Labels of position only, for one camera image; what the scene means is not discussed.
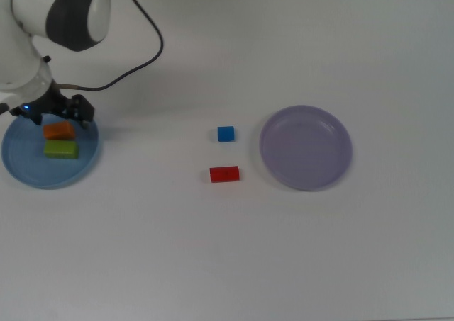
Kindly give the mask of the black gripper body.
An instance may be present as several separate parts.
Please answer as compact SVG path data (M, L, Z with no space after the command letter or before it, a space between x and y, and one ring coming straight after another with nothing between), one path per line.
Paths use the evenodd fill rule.
M57 83L53 81L49 89L34 101L24 104L24 110L31 115L55 114L58 115L67 109L69 99L64 96Z

